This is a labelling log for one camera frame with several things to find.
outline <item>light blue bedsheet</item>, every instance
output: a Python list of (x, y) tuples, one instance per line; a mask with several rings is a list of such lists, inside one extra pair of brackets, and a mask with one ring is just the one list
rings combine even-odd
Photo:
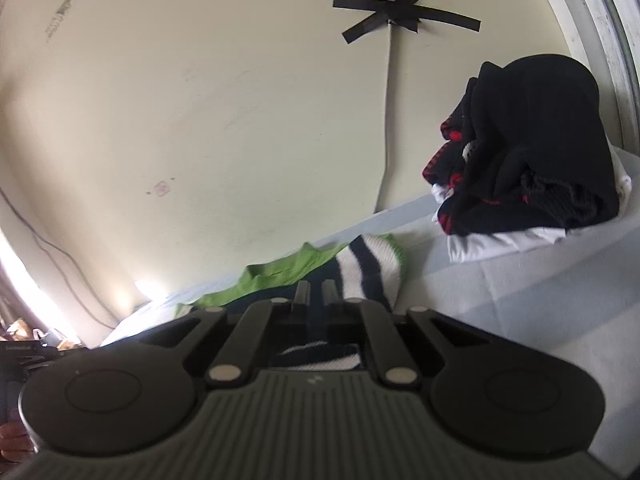
[[(607, 409), (591, 452), (627, 476), (640, 463), (640, 158), (618, 152), (634, 190), (625, 215), (554, 246), (493, 260), (451, 264), (431, 222), (431, 196), (379, 213), (320, 240), (349, 242), (392, 232), (408, 255), (397, 312), (421, 304), (573, 362), (604, 390)], [(177, 303), (233, 285), (203, 283), (124, 320), (105, 343), (173, 319)]]

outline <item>finger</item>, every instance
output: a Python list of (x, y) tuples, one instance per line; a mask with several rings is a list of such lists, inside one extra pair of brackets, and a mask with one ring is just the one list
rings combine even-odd
[(7, 422), (0, 426), (0, 438), (15, 438), (26, 434), (27, 430), (21, 422)]
[(24, 462), (33, 455), (32, 451), (3, 451), (2, 456), (9, 462)]
[(0, 450), (33, 451), (33, 443), (28, 436), (19, 436), (17, 438), (0, 438)]

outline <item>folded clothes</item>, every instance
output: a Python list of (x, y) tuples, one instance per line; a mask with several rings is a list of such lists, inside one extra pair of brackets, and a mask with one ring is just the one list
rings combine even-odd
[[(271, 367), (345, 370), (360, 365), (357, 345), (329, 344), (322, 340), (324, 305), (322, 282), (334, 280), (343, 298), (374, 300), (390, 311), (398, 297), (404, 275), (402, 249), (392, 235), (363, 235), (350, 244), (317, 249), (304, 244), (294, 254), (267, 264), (248, 266), (231, 288), (206, 294), (192, 308), (223, 307), (229, 314), (242, 314), (252, 303), (271, 298), (292, 300), (300, 280), (311, 285), (307, 311), (308, 332), (317, 340), (283, 348), (271, 359)], [(190, 308), (182, 308), (181, 314)]]
[(447, 141), (423, 171), (447, 187), (447, 234), (573, 229), (619, 209), (598, 86), (569, 57), (482, 64), (441, 126)]
[[(620, 161), (613, 146), (609, 145), (613, 170), (616, 179), (616, 190), (620, 208), (618, 216), (620, 218), (626, 209), (629, 197), (631, 196), (632, 181), (626, 174), (625, 168)], [(442, 193), (444, 190), (439, 186), (433, 186), (431, 192), (439, 203), (444, 201)], [(512, 231), (508, 233), (494, 233), (491, 235), (472, 233), (467, 236), (449, 235), (447, 237), (447, 251), (449, 260), (452, 263), (478, 262), (505, 256), (511, 253), (524, 253), (532, 249), (553, 245), (566, 238), (567, 234), (580, 234), (587, 228), (572, 229), (567, 232), (565, 229), (553, 227), (533, 227), (525, 231)]]

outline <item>red and black fabric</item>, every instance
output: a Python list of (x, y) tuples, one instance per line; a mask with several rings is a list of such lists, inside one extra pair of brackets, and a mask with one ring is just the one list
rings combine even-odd
[(454, 188), (438, 211), (444, 230), (572, 229), (615, 217), (598, 102), (595, 79), (569, 57), (524, 57), (504, 68), (483, 63), (441, 127), (443, 150), (423, 172), (430, 184)]

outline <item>metal screw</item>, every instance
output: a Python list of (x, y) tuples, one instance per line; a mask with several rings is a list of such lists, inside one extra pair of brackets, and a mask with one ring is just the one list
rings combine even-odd
[(411, 384), (417, 378), (418, 374), (411, 368), (389, 368), (385, 374), (385, 379), (393, 384)]
[(209, 370), (209, 378), (214, 381), (235, 381), (242, 370), (235, 365), (218, 365)]

